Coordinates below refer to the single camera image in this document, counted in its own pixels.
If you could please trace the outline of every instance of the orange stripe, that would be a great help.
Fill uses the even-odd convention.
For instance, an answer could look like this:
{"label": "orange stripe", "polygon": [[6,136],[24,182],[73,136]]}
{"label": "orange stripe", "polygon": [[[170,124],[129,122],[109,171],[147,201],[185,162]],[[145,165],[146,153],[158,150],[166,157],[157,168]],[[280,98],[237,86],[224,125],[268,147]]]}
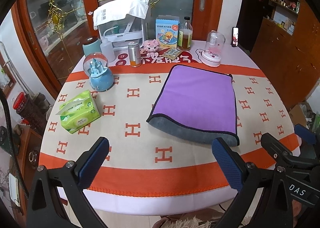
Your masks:
{"label": "orange stripe", "polygon": [[[295,134],[280,139],[290,151],[299,146]],[[254,162],[259,168],[275,163],[263,149],[241,156],[245,162]],[[40,165],[48,169],[62,167],[67,160],[40,153]],[[199,193],[228,185],[217,162],[190,167],[168,169],[123,169],[101,167],[90,190],[109,194],[162,197]]]}
{"label": "orange stripe", "polygon": [[[129,65],[122,66],[112,66],[110,67],[111,71],[114,74],[122,73],[169,73],[171,68],[176,65],[176,63],[163,63],[163,64],[142,64],[139,67],[131,67]],[[240,74],[247,76],[257,76],[257,77],[266,77],[260,69],[242,67],[237,65],[226,65],[221,64],[218,67],[209,67],[201,63],[190,63],[183,64],[194,68],[205,69],[212,72],[226,73],[226,74]],[[84,73],[84,71],[71,73],[66,81],[80,81],[86,80],[89,77]]]}

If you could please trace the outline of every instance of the pink figurine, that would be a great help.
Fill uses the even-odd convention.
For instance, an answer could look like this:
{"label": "pink figurine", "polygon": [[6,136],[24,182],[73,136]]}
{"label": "pink figurine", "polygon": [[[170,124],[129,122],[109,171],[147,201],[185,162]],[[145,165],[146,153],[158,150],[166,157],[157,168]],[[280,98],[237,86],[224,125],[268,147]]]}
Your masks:
{"label": "pink figurine", "polygon": [[145,42],[143,42],[143,47],[148,52],[147,58],[149,58],[150,56],[158,56],[158,53],[156,53],[156,51],[159,49],[159,42],[156,39],[146,40]]}

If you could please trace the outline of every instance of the white device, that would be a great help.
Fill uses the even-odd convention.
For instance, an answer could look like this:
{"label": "white device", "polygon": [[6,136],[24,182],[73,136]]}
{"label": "white device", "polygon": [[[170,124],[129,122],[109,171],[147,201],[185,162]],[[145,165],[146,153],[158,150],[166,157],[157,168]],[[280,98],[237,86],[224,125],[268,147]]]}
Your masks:
{"label": "white device", "polygon": [[140,47],[146,39],[145,20],[127,14],[124,19],[98,25],[100,38],[112,42],[114,51],[125,50],[128,43],[138,41]]}

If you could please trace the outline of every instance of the glass bottle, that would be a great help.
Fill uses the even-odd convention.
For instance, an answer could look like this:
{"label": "glass bottle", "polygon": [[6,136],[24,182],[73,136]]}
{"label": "glass bottle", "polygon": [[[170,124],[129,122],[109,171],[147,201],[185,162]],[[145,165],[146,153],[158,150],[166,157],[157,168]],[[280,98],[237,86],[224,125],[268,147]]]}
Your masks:
{"label": "glass bottle", "polygon": [[178,36],[178,48],[182,51],[189,51],[191,48],[192,31],[193,28],[190,24],[190,17],[184,17],[185,22],[180,24]]}

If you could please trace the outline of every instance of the black cable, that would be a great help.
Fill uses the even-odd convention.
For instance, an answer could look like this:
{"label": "black cable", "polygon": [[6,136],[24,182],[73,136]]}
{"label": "black cable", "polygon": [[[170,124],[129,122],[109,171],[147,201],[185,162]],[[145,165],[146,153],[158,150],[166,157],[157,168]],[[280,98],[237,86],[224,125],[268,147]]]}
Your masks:
{"label": "black cable", "polygon": [[221,206],[221,204],[219,204],[220,208],[225,212],[226,210]]}
{"label": "black cable", "polygon": [[14,150],[9,105],[8,105],[7,99],[6,99],[4,93],[2,92],[1,89],[0,89],[0,101],[1,101],[2,106],[3,106],[5,121],[6,121],[6,124],[7,124],[10,152],[11,152],[11,156],[12,156],[13,165],[14,165],[14,168],[16,169],[16,171],[17,171],[17,178],[18,178],[18,181],[19,181],[19,183],[21,185],[21,188],[22,188],[26,198],[29,199],[29,192],[28,192],[28,189],[26,188],[26,184],[23,181],[22,174],[21,174],[21,171],[20,171],[20,168],[19,168],[19,164],[18,164],[18,160],[17,160],[16,151]]}
{"label": "black cable", "polygon": [[226,210],[221,206],[221,205],[219,205],[220,206],[220,208],[225,212]]}

